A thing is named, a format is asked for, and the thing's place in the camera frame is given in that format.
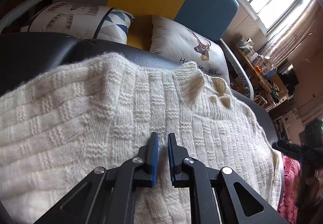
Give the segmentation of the cream knitted sweater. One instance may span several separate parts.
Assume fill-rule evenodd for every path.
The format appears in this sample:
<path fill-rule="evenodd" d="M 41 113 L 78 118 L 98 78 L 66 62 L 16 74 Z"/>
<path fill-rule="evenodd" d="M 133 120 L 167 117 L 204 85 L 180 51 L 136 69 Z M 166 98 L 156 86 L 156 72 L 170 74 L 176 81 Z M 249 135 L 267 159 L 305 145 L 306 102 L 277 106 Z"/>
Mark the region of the cream knitted sweater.
<path fill-rule="evenodd" d="M 136 199 L 136 223 L 190 223 L 189 192 L 170 181 L 167 136 L 206 166 L 231 167 L 272 207 L 280 157 L 253 111 L 194 62 L 174 71 L 111 53 L 60 66 L 1 97 L 1 202 L 33 223 L 94 168 L 134 157 L 159 136 L 157 184 Z"/>

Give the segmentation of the pink ruffled blanket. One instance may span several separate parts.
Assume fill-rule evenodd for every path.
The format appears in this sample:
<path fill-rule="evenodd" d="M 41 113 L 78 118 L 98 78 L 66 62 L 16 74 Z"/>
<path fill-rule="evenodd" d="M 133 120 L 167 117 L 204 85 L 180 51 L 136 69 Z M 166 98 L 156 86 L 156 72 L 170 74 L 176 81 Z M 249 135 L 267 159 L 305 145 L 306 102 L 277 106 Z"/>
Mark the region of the pink ruffled blanket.
<path fill-rule="evenodd" d="M 284 191 L 281 202 L 278 206 L 278 213 L 287 221 L 293 222 L 297 217 L 297 207 L 295 205 L 301 166 L 295 159 L 282 154 L 284 166 Z"/>

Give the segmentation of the wooden side table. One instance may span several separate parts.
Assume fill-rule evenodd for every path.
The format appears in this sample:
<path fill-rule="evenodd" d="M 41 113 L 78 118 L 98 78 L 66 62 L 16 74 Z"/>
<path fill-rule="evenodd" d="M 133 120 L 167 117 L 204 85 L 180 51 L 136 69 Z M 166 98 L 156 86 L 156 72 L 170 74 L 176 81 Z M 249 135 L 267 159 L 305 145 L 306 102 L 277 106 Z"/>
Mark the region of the wooden side table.
<path fill-rule="evenodd" d="M 236 53 L 243 59 L 250 73 L 250 82 L 254 90 L 254 101 L 265 108 L 275 108 L 287 100 L 287 88 L 280 77 L 275 74 L 270 79 L 265 79 L 259 68 L 255 68 L 247 56 L 235 46 Z"/>

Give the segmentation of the pink window curtain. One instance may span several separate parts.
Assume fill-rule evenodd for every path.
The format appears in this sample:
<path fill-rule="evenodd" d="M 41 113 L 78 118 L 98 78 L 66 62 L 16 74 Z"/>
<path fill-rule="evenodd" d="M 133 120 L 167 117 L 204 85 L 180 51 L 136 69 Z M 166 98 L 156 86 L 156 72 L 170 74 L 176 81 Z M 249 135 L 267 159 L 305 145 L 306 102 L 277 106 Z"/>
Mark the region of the pink window curtain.
<path fill-rule="evenodd" d="M 318 0 L 300 0 L 287 18 L 273 32 L 273 37 L 260 50 L 279 66 L 305 39 L 321 8 Z"/>

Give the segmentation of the deer print cushion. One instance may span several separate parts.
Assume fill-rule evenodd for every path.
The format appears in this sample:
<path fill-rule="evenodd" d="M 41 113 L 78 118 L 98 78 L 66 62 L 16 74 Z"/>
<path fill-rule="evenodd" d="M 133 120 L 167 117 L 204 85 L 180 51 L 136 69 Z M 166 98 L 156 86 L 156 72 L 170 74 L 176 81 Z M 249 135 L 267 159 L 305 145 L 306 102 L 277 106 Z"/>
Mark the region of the deer print cushion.
<path fill-rule="evenodd" d="M 153 33 L 149 52 L 183 64 L 193 61 L 211 77 L 229 83 L 229 72 L 223 50 L 208 38 L 170 19 L 152 16 Z"/>

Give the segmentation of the patterned triangle cushion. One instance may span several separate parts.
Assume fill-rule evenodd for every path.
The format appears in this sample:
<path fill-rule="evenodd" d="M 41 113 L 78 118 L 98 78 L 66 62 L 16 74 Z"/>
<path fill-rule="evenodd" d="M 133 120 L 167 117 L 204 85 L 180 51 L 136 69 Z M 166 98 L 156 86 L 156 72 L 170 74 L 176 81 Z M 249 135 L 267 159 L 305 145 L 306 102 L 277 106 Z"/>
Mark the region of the patterned triangle cushion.
<path fill-rule="evenodd" d="M 126 44 L 135 17 L 113 7 L 57 2 L 38 13 L 21 32 L 56 32 L 80 40 L 98 39 Z"/>

